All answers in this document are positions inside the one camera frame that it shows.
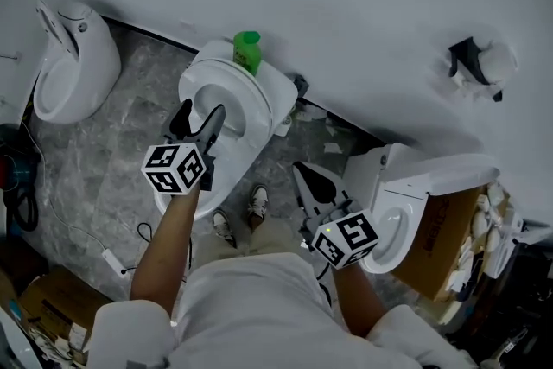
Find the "white sneaker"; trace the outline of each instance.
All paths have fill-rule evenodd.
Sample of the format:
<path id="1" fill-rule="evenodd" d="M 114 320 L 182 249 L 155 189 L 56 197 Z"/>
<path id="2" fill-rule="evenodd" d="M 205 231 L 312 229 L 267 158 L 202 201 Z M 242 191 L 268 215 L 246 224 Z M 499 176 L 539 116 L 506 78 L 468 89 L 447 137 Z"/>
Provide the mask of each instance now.
<path id="1" fill-rule="evenodd" d="M 265 220 L 268 203 L 269 195 L 267 195 L 267 188 L 264 185 L 257 185 L 254 187 L 250 194 L 248 219 L 250 219 L 252 215 L 257 215 L 260 219 Z"/>
<path id="2" fill-rule="evenodd" d="M 223 211 L 221 211 L 220 209 L 216 209 L 213 212 L 212 223 L 213 229 L 219 237 L 231 243 L 232 245 L 236 245 L 236 239 L 234 238 L 231 226 L 228 223 L 228 218 Z"/>

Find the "green bottle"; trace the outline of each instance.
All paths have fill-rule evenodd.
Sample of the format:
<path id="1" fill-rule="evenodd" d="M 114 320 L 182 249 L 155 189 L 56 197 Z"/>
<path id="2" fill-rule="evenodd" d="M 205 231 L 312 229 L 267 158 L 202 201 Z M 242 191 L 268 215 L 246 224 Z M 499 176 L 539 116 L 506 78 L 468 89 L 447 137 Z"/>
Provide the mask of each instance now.
<path id="1" fill-rule="evenodd" d="M 261 49 L 257 44 L 261 36 L 257 31 L 242 31 L 234 36 L 232 61 L 255 76 L 261 63 Z"/>

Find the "sleeve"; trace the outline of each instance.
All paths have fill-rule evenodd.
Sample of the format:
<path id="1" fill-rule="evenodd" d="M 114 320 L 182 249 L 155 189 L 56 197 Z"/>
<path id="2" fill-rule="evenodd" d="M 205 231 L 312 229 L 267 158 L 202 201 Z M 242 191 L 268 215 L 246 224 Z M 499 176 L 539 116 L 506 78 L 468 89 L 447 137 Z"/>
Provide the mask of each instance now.
<path id="1" fill-rule="evenodd" d="M 159 365 L 175 349 L 167 312 L 145 300 L 117 302 L 96 313 L 87 368 L 127 367 L 131 361 Z"/>
<path id="2" fill-rule="evenodd" d="M 366 338 L 378 347 L 411 357 L 421 366 L 477 368 L 465 353 L 451 346 L 409 306 L 396 306 L 389 311 Z"/>

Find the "black and white cube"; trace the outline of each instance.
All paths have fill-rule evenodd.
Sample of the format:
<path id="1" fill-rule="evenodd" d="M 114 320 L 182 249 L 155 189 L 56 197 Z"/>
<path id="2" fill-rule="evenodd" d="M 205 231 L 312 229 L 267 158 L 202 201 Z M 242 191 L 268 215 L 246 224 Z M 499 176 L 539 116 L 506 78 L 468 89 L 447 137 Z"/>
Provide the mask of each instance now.
<path id="1" fill-rule="evenodd" d="M 160 194 L 186 195 L 206 172 L 194 143 L 150 146 L 142 173 Z"/>
<path id="2" fill-rule="evenodd" d="M 312 246 L 336 269 L 360 261 L 378 243 L 370 211 L 349 214 L 319 226 Z"/>

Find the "toilet bowl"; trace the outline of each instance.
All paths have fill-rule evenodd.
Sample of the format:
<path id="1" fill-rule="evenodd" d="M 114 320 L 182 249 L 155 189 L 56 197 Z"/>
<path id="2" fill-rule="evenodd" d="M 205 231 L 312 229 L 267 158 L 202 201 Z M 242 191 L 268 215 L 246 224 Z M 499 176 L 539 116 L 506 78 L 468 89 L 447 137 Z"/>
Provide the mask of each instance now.
<path id="1" fill-rule="evenodd" d="M 98 13 L 71 2 L 54 14 L 41 0 L 36 12 L 48 35 L 34 92 L 36 115 L 71 124 L 91 116 L 104 102 L 121 71 L 110 30 Z"/>
<path id="2" fill-rule="evenodd" d="M 211 110 L 222 104 L 226 119 L 209 151 L 215 157 L 212 190 L 201 191 L 194 219 L 217 208 L 234 189 L 297 99 L 284 74 L 262 61 L 256 77 L 232 62 L 231 43 L 212 41 L 194 58 L 179 81 L 179 98 L 192 99 L 189 122 L 198 130 Z M 165 213 L 171 197 L 155 193 Z"/>
<path id="3" fill-rule="evenodd" d="M 396 268 L 405 258 L 430 195 L 477 188 L 499 177 L 490 156 L 462 154 L 432 158 L 400 143 L 348 159 L 346 189 L 369 208 L 378 244 L 361 266 L 373 274 Z"/>

